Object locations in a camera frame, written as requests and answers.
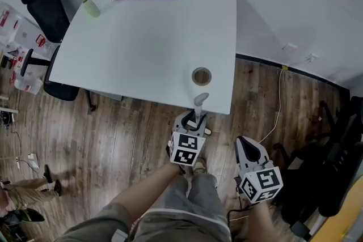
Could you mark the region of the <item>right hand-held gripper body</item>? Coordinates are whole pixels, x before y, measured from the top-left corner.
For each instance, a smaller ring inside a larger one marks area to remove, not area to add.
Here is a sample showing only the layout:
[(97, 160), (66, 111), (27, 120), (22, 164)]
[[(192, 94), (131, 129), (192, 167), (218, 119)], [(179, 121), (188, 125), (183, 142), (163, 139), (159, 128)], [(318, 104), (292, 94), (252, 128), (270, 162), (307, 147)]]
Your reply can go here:
[(246, 172), (239, 189), (250, 203), (260, 203), (273, 199), (283, 187), (279, 167), (275, 167), (271, 160)]

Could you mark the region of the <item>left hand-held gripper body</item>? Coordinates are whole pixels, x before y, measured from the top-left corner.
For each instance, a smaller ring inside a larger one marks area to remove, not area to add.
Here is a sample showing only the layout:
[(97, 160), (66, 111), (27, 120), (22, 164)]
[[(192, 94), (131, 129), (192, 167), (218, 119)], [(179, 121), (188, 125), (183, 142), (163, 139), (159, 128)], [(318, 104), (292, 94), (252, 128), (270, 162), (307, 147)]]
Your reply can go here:
[(205, 144), (206, 136), (210, 134), (209, 129), (205, 129), (203, 133), (185, 128), (174, 129), (167, 146), (170, 162), (178, 165), (194, 166)]

